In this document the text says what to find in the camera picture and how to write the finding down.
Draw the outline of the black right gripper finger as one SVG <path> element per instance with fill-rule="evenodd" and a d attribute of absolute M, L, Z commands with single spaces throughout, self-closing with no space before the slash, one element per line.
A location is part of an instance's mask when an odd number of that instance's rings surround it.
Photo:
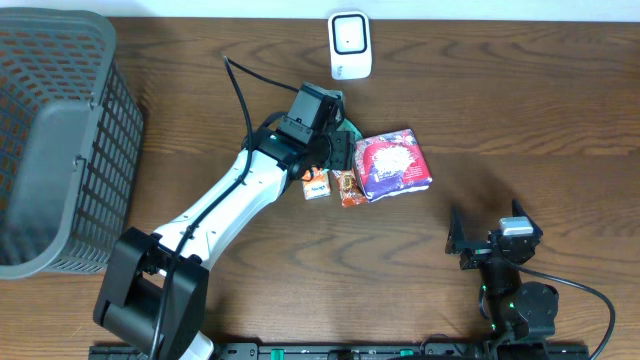
<path fill-rule="evenodd" d="M 459 254 L 466 248 L 464 228 L 455 207 L 451 209 L 450 226 L 445 246 L 446 254 Z"/>
<path fill-rule="evenodd" d="M 511 201 L 512 216 L 526 218 L 529 222 L 532 232 L 536 235 L 542 235 L 543 230 L 536 224 L 536 222 L 527 214 L 523 209 L 521 203 L 517 199 Z"/>

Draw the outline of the teal snack packet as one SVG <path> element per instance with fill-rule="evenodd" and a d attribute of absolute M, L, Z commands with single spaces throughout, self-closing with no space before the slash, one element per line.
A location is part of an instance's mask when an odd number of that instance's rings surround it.
<path fill-rule="evenodd" d="M 356 127 L 355 124 L 353 124 L 349 119 L 346 118 L 346 110 L 345 110 L 346 101 L 344 99 L 343 92 L 339 90 L 329 90 L 328 93 L 331 96 L 336 97 L 340 101 L 340 110 L 339 110 L 339 119 L 338 119 L 339 125 L 336 128 L 336 130 L 352 133 L 354 135 L 355 141 L 362 140 L 363 136 L 360 130 Z"/>

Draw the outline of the small orange snack box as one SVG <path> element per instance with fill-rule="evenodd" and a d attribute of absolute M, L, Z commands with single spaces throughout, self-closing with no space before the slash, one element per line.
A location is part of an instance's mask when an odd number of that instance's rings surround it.
<path fill-rule="evenodd" d="M 327 172 L 318 167 L 312 167 L 301 178 L 304 198 L 312 200 L 329 196 L 331 193 Z"/>

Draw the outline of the pink purple pad package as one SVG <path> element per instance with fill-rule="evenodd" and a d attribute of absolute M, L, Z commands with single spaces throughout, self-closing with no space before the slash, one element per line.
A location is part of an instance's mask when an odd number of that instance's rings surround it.
<path fill-rule="evenodd" d="M 354 172 L 369 202 L 427 190 L 432 175 L 411 129 L 364 138 L 356 143 Z"/>

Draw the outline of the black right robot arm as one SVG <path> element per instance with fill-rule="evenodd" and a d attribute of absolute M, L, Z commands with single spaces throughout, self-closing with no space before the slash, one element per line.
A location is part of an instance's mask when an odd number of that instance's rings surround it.
<path fill-rule="evenodd" d="M 480 272 L 487 316 L 498 335 L 509 341 L 542 339 L 556 331 L 557 290 L 540 282 L 521 280 L 521 266 L 535 255 L 543 231 L 512 202 L 512 215 L 499 220 L 499 228 L 484 240 L 469 240 L 462 218 L 451 211 L 445 247 L 447 254 L 460 257 L 462 270 Z"/>

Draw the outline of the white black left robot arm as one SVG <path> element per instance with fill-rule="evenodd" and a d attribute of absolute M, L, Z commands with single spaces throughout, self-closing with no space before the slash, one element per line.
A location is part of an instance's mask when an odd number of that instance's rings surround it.
<path fill-rule="evenodd" d="M 194 205 L 147 234 L 134 227 L 114 245 L 94 322 L 150 359 L 209 359 L 201 331 L 209 274 L 264 207 L 313 168 L 350 168 L 342 92 L 304 83 L 287 112 L 248 134 L 228 172 Z"/>

